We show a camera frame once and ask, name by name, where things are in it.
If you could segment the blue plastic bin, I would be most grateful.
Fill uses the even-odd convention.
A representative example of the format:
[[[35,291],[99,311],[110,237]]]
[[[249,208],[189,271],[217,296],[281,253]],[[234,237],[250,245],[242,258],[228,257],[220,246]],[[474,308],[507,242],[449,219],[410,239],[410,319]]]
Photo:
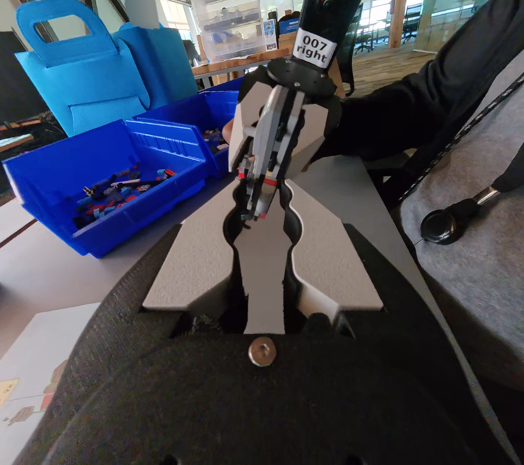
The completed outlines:
[[[23,208],[80,255],[101,258],[178,203],[199,192],[211,175],[193,126],[114,121],[3,162]],[[158,170],[174,176],[100,218],[79,220],[84,187],[137,166],[142,182]]]
[[[204,89],[183,101],[134,116],[133,120],[173,126],[176,140],[191,143],[198,148],[198,152],[191,152],[189,155],[203,158],[209,174],[217,179],[222,178],[229,174],[228,148],[213,155],[202,133],[213,128],[223,129],[224,125],[234,118],[243,79],[240,77]]]

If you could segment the wooden table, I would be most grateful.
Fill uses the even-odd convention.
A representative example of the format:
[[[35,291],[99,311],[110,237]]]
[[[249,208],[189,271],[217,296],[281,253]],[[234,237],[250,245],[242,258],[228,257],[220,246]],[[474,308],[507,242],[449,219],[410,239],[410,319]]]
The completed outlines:
[[[202,64],[192,69],[195,80],[202,80],[204,88],[208,89],[215,84],[226,83],[245,75],[246,71],[266,65],[273,59],[287,58],[290,49],[273,49],[245,56],[232,58],[216,63]]]

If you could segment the black wall panel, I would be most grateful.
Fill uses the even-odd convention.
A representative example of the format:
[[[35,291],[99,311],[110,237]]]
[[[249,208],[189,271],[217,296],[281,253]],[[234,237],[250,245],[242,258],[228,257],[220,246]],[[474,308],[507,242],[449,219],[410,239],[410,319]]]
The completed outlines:
[[[15,32],[1,32],[1,122],[22,121],[48,110],[17,59],[23,52],[26,48]]]

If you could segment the large blue felt bag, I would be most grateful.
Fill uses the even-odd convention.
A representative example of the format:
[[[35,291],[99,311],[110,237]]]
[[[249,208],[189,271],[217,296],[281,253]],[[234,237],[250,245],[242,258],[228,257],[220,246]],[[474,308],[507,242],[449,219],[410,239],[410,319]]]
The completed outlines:
[[[90,33],[53,43],[38,34],[36,24],[68,16],[78,17]],[[149,108],[149,93],[128,45],[116,43],[80,1],[24,3],[16,22],[32,51],[15,56],[69,137]]]

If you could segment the light blue instruction booklet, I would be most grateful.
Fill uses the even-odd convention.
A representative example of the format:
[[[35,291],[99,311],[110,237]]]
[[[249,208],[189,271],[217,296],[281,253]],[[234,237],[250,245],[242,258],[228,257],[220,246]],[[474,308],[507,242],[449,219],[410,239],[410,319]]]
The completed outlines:
[[[13,464],[43,419],[99,303],[36,314],[1,358],[1,464]]]

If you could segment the toy brick vehicle model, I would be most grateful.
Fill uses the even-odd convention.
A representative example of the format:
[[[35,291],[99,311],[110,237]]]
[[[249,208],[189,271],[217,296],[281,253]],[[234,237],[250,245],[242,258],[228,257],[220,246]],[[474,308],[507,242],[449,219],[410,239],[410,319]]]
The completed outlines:
[[[237,169],[244,181],[246,202],[240,212],[243,222],[266,217],[285,174],[292,145],[296,144],[303,123],[306,95],[300,90],[277,85],[262,107],[254,127],[243,129],[247,138]]]

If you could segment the stack of clear storage boxes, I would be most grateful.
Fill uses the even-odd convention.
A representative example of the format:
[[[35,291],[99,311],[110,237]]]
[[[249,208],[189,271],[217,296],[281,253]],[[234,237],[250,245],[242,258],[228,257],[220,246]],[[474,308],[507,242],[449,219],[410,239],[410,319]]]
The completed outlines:
[[[191,0],[210,63],[266,51],[260,0]]]

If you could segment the pile of dark toy bricks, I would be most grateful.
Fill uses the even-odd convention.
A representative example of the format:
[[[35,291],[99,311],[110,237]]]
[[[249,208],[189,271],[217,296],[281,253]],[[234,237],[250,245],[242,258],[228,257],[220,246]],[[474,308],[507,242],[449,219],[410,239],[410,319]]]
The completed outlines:
[[[229,147],[229,144],[224,138],[220,128],[208,129],[202,133],[202,137],[213,155],[216,155]]]

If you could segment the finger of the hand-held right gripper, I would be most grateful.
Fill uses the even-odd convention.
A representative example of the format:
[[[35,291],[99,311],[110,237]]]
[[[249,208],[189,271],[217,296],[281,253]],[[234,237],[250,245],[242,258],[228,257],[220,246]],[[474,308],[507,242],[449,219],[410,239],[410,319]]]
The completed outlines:
[[[286,178],[294,178],[299,174],[324,142],[328,109],[317,104],[306,104],[303,109],[305,124],[299,133],[297,145],[292,151],[285,173]]]
[[[251,138],[255,157],[255,173],[266,173],[269,168],[279,126],[279,86],[257,82],[237,104],[231,142],[228,148],[229,171],[234,171],[247,154],[245,146]]]

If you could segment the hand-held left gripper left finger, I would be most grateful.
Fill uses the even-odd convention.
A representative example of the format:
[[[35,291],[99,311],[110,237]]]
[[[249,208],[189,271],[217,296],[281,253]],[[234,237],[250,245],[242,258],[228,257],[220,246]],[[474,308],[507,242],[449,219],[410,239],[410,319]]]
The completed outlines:
[[[143,308],[205,316],[226,333],[244,333],[248,296],[234,241],[245,196],[245,183],[230,183],[182,222]]]

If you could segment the grey desk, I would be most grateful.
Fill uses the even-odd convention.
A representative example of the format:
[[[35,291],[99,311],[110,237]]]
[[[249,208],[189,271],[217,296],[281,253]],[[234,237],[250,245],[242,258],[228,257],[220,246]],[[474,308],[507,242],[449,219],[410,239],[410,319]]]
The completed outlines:
[[[212,179],[183,202],[102,259],[81,256],[17,200],[1,207],[1,358],[36,314],[99,303],[128,270],[173,226],[230,184],[232,175]],[[434,302],[422,274],[379,197],[363,162],[355,157],[316,161],[293,182],[343,223],[352,224],[427,301]],[[29,225],[22,231],[18,225]]]

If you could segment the person's right forearm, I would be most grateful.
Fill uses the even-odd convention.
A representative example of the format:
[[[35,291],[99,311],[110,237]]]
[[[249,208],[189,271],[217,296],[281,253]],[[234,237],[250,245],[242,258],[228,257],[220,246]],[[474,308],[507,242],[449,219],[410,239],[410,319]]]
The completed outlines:
[[[523,50],[523,0],[489,0],[419,72],[342,101],[342,117],[312,157],[374,161],[435,145],[466,123]]]

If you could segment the pile of colourful toy bricks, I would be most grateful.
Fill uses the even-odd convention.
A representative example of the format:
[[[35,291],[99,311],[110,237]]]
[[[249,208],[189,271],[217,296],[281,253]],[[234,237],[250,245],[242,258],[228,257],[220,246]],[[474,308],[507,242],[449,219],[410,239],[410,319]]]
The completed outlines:
[[[139,161],[107,178],[82,187],[72,221],[81,230],[177,176],[171,168],[147,170]]]

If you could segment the black round badge reel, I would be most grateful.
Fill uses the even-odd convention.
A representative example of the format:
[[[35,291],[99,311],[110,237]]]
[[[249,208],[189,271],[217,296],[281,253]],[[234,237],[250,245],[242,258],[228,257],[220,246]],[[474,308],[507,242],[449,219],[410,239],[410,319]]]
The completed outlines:
[[[421,222],[421,238],[442,246],[455,243],[479,215],[484,204],[500,194],[500,191],[489,186],[472,198],[430,212]]]

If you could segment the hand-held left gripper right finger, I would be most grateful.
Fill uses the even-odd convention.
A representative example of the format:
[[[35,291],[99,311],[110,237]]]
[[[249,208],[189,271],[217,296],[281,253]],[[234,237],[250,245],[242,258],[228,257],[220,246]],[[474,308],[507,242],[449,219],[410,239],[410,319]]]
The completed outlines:
[[[282,208],[291,241],[283,279],[285,333],[299,333],[317,313],[337,327],[347,311],[382,310],[342,221],[290,180],[282,183]]]

